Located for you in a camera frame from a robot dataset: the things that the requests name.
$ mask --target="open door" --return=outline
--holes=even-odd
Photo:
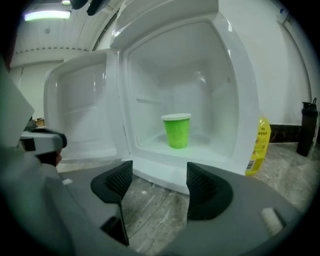
[[[127,158],[118,97],[117,53],[90,52],[48,71],[44,85],[44,120],[66,135],[62,162]]]

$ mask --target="baseboard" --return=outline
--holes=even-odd
[[[271,136],[269,143],[298,142],[301,125],[270,124]]]

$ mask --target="yellow bottle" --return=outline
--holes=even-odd
[[[268,119],[260,113],[258,134],[256,136],[253,153],[250,162],[245,170],[246,176],[254,175],[259,171],[260,166],[266,156],[271,128]]]

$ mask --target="black water bottle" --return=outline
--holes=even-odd
[[[302,102],[302,125],[296,152],[304,157],[306,157],[309,153],[316,131],[318,118],[316,101],[317,98],[314,98],[312,103]]]

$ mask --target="floor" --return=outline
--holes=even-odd
[[[296,143],[269,144],[259,179],[278,191],[299,211],[308,207],[320,179],[320,145],[308,157],[296,153]],[[59,164],[59,172],[96,167],[92,164]],[[185,228],[189,196],[152,184],[137,176],[122,201],[130,247],[146,255],[161,251]]]

